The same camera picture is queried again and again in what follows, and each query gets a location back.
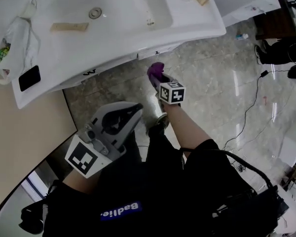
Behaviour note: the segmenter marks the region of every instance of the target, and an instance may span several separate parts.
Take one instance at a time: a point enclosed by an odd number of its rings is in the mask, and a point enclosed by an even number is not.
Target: marble floor
[[[236,40],[239,31],[250,38]],[[260,73],[291,67],[258,65],[253,52],[257,43],[255,32],[253,20],[244,21],[228,27],[222,37],[186,42],[170,53],[120,65],[64,90],[78,129],[104,104],[121,100],[140,102],[145,109],[135,130],[136,139],[138,145],[147,146],[145,125],[161,111],[146,72],[149,65],[160,61],[165,63],[167,74],[187,87],[183,109],[223,148],[227,140],[242,130],[244,112],[254,102]],[[288,79],[286,72],[269,74],[259,80],[257,102],[247,113],[244,132],[226,149],[278,183],[288,169],[278,159],[281,143],[295,121],[296,81]],[[179,148],[171,127],[166,135]],[[145,160],[147,148],[140,150]],[[250,170],[241,176],[256,190],[262,189],[264,182]]]

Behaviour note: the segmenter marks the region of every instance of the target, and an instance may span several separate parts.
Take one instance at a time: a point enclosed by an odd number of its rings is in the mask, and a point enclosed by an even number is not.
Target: sink basin
[[[40,0],[33,20],[34,31],[49,31],[52,23],[89,22],[85,33],[53,32],[51,47],[57,58],[74,54],[87,42],[101,45],[116,38],[168,28],[173,20],[165,0]],[[89,18],[89,11],[99,7],[102,15]]]

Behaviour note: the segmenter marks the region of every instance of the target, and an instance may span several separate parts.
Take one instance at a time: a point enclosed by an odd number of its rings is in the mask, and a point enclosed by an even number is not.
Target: leg
[[[149,129],[150,143],[146,163],[157,171],[180,171],[183,169],[182,152],[172,146],[164,135],[164,130],[164,122]]]
[[[267,52],[268,49],[271,47],[271,46],[267,43],[267,41],[264,40],[264,39],[262,40],[262,44],[263,44],[263,47],[264,47],[265,52]]]
[[[257,49],[262,64],[279,65],[291,62],[286,48],[282,49],[281,46],[274,44],[267,50],[267,53],[264,53],[260,48]]]
[[[126,139],[124,146],[126,153],[102,170],[99,180],[101,189],[109,190],[124,186],[124,180],[128,180],[142,162],[134,131]]]
[[[181,148],[195,149],[202,142],[211,137],[200,128],[178,105],[164,105],[169,121]],[[186,158],[190,152],[184,152]]]

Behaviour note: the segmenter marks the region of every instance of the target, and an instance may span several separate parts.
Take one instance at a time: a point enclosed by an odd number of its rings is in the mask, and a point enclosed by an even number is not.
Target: white sink
[[[95,7],[102,15],[91,19],[89,11]],[[85,32],[49,30],[53,23],[84,22],[89,23]],[[127,57],[125,62],[143,50],[225,34],[214,0],[205,6],[196,0],[37,0],[32,27],[40,39],[41,82],[24,92],[18,80],[12,82],[19,108],[96,67],[108,69],[105,64],[111,61]]]

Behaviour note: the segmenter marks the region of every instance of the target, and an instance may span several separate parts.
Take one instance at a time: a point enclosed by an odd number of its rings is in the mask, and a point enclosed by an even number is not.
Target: shoe
[[[146,135],[148,135],[150,137],[152,134],[160,133],[160,131],[162,131],[162,133],[163,133],[164,130],[167,129],[169,124],[170,124],[170,122],[168,119],[168,115],[163,114],[156,120],[154,125],[147,130]]]
[[[170,124],[170,121],[169,121],[169,118],[168,118],[168,114],[163,114],[161,115],[157,121],[156,121],[156,124],[155,125],[159,125],[159,124],[162,124],[163,125],[163,129],[167,129],[167,127],[169,126]]]
[[[262,40],[262,46],[265,52],[269,49],[270,45],[267,43],[266,40]]]
[[[258,45],[255,45],[255,54],[256,54],[256,57],[257,57],[257,63],[259,65],[263,65],[261,60],[260,60],[260,54],[259,52],[262,52],[261,48],[258,46]]]

